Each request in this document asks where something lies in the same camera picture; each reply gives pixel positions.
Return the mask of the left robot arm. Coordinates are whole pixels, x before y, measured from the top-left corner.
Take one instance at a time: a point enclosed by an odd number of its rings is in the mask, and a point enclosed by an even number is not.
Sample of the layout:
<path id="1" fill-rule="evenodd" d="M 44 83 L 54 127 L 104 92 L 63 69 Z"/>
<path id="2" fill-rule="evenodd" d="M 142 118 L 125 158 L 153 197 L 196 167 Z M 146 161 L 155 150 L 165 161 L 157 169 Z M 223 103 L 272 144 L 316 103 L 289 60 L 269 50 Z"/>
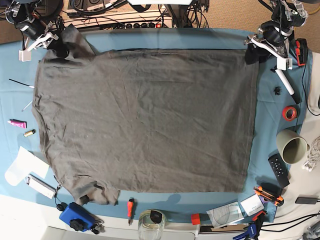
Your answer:
<path id="1" fill-rule="evenodd" d="M 276 57 L 276 68 L 282 71 L 293 68 L 290 58 L 290 42 L 294 39 L 294 30 L 306 23 L 308 12 L 302 2 L 292 0 L 270 0 L 269 3 L 259 1 L 271 11 L 271 20 L 262 23 L 257 32 L 248 35 L 244 44 L 247 45 L 245 62 L 252 65 Z"/>

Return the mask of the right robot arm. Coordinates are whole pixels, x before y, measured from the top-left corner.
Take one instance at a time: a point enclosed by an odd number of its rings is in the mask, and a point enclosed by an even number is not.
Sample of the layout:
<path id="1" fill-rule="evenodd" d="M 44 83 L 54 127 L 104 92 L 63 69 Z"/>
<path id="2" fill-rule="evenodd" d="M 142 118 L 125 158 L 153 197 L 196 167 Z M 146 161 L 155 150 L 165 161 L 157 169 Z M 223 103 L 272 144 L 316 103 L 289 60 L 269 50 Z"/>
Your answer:
<path id="1" fill-rule="evenodd" d="M 18 58 L 21 62 L 32 60 L 32 50 L 43 48 L 52 50 L 56 57 L 66 58 L 69 49 L 64 44 L 61 33 L 64 30 L 60 12 L 62 0 L 11 0 L 1 14 L 19 30 L 22 49 Z"/>

